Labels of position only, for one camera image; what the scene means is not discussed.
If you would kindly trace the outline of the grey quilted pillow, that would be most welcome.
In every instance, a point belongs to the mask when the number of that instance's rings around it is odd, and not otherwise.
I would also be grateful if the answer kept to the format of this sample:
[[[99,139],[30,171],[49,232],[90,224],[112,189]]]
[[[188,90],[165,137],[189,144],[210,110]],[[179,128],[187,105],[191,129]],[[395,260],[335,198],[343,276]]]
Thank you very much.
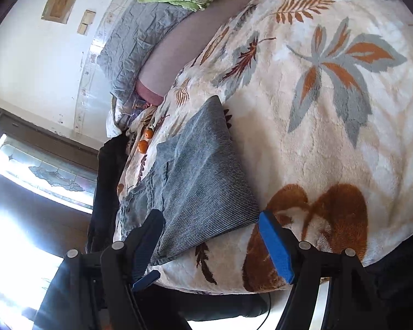
[[[134,88],[141,68],[167,33],[191,13],[164,2],[133,2],[125,10],[97,58],[119,102],[140,99]]]

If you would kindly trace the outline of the window with stained glass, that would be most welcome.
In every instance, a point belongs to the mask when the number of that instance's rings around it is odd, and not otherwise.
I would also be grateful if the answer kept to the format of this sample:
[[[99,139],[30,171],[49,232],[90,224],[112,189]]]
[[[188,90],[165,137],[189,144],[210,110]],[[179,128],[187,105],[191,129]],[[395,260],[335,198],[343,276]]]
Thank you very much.
[[[40,197],[91,214],[97,151],[0,109],[0,175]]]

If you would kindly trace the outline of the white cloth pile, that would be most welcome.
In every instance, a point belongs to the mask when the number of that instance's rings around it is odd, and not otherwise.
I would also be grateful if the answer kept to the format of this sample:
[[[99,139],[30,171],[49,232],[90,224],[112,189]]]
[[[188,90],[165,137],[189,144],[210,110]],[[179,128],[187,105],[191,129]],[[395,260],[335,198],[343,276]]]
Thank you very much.
[[[126,110],[123,104],[112,96],[109,113],[106,119],[106,135],[114,138],[125,132],[130,127],[131,112]]]

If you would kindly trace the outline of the leaf pattern fleece blanket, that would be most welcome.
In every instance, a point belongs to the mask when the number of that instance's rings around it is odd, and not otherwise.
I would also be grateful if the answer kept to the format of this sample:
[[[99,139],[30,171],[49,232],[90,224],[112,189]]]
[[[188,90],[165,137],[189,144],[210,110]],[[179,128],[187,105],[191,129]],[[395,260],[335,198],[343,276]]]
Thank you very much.
[[[413,234],[413,14],[402,0],[252,0],[130,127],[120,203],[213,96],[257,203],[298,239],[371,265]]]

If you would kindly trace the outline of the orange tangerine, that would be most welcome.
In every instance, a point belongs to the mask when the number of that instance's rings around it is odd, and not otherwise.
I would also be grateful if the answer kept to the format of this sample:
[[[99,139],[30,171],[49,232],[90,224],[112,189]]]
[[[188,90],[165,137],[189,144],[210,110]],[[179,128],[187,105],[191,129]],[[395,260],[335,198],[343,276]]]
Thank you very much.
[[[141,154],[146,154],[148,150],[148,141],[147,140],[140,140],[137,145],[137,150]]]
[[[153,134],[154,134],[154,131],[151,128],[146,129],[146,131],[144,133],[146,139],[152,139]]]

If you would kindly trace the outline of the grey denim pants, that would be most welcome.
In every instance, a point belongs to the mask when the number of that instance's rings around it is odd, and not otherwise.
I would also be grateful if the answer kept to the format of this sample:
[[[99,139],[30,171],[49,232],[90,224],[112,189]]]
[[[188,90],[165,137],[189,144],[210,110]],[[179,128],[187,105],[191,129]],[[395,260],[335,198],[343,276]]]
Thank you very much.
[[[180,133],[157,145],[151,170],[121,203],[122,235],[140,227],[154,209],[165,225],[153,245],[151,266],[257,221],[260,208],[218,96],[207,99]]]

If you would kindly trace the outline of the beige wall switch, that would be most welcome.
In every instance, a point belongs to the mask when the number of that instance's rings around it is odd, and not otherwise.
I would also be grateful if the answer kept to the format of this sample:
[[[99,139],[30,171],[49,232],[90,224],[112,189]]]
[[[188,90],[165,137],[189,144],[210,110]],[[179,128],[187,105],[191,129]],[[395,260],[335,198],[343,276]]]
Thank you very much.
[[[77,29],[78,34],[86,35],[90,26],[94,22],[94,17],[96,13],[93,10],[86,10],[83,14],[83,18],[80,21],[79,27]]]

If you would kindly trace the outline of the orange tangerine right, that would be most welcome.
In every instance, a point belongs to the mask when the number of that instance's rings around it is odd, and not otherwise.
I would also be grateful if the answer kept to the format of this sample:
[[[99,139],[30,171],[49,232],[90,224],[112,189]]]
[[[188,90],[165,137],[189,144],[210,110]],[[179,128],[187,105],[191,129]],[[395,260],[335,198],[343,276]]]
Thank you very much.
[[[152,139],[153,134],[154,134],[154,131],[151,128],[146,129],[146,131],[144,133],[146,139]]]

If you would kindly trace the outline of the orange tangerine left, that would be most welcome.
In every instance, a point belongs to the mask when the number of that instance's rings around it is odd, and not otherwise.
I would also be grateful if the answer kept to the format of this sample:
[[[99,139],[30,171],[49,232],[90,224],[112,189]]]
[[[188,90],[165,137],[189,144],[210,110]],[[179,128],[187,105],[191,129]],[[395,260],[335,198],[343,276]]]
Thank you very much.
[[[141,154],[146,154],[148,150],[148,141],[147,140],[140,140],[137,145],[137,150]]]

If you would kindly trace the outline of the person knee black trousers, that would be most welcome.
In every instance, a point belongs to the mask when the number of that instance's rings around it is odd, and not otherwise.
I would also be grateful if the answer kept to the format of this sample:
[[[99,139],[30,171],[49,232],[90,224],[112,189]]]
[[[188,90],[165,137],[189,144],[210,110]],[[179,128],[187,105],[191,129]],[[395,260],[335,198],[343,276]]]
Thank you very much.
[[[203,295],[181,293],[179,313],[190,321],[203,322],[234,317],[258,317],[268,311],[267,302],[259,294]]]

